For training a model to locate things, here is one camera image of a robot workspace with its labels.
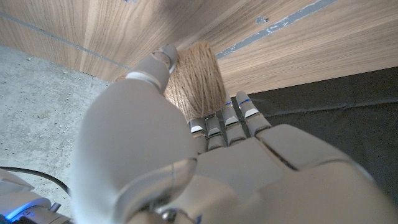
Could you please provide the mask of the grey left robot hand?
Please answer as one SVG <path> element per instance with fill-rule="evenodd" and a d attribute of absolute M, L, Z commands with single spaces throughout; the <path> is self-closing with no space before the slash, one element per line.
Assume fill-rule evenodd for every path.
<path fill-rule="evenodd" d="M 205 44 L 151 52 L 91 104 L 76 140 L 76 223 L 396 223 L 355 161 L 249 97 Z"/>

